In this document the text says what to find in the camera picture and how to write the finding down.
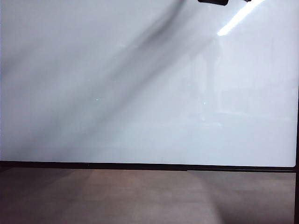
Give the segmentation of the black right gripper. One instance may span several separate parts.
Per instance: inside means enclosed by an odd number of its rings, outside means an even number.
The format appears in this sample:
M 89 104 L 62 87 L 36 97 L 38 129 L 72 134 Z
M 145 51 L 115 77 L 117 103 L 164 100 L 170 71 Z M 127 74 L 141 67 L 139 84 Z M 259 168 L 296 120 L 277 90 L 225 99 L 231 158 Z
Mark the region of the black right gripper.
M 198 2 L 226 6 L 229 0 L 198 0 Z

